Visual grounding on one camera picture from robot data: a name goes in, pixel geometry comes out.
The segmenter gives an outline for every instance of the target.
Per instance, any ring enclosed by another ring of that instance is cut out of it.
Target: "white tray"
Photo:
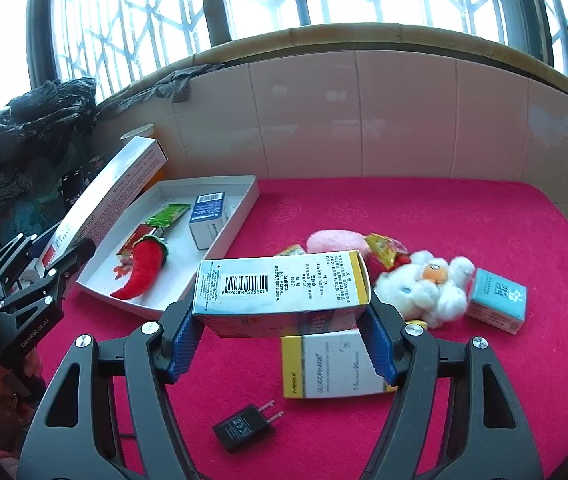
[[[226,192],[231,215],[208,250],[200,251],[195,246],[189,228],[190,212],[187,211],[164,235],[169,257],[153,287],[129,301],[109,296],[128,280],[128,276],[116,280],[113,268],[120,264],[117,251],[139,224],[161,211],[169,202],[192,205],[199,195],[219,191]],[[254,176],[210,176],[158,182],[122,213],[84,267],[77,285],[106,303],[148,319],[159,319],[169,304],[184,297],[202,260],[224,258],[258,196]]]

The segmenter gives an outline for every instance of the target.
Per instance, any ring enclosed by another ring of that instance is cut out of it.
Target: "white fluffy stuffed animal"
[[[448,264],[428,251],[411,254],[409,264],[383,272],[375,293],[393,305],[404,320],[422,319],[429,328],[461,318],[468,308],[466,287],[475,266],[458,256]]]

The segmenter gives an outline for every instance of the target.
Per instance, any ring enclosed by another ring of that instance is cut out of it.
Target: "blue gripper pad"
[[[168,375],[173,381],[177,381],[180,375],[189,371],[193,361],[195,350],[204,332],[204,324],[189,313],[184,318],[177,335],[173,340],[173,360],[168,368]]]
[[[390,386],[397,386],[398,373],[393,364],[393,346],[382,322],[370,305],[357,320],[357,328],[375,373],[383,377]]]

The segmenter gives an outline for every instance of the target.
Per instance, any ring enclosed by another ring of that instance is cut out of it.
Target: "metal bolt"
[[[75,346],[77,346],[79,348],[83,348],[85,346],[90,345],[92,340],[93,340],[93,338],[91,338],[91,336],[89,336],[88,334],[80,335],[75,340]]]
[[[142,325],[142,333],[144,334],[154,334],[160,330],[160,324],[156,321],[149,321]]]
[[[472,344],[477,346],[477,348],[488,348],[488,341],[486,340],[486,338],[478,335],[472,338]]]
[[[415,336],[422,335],[424,333],[424,329],[416,323],[410,323],[406,325],[406,333],[408,335],[415,335]]]

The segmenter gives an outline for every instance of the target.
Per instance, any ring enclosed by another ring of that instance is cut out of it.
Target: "pink plush toy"
[[[362,253],[363,257],[370,254],[370,247],[364,235],[342,229],[326,229],[313,233],[306,241],[306,250],[308,253],[357,250]]]

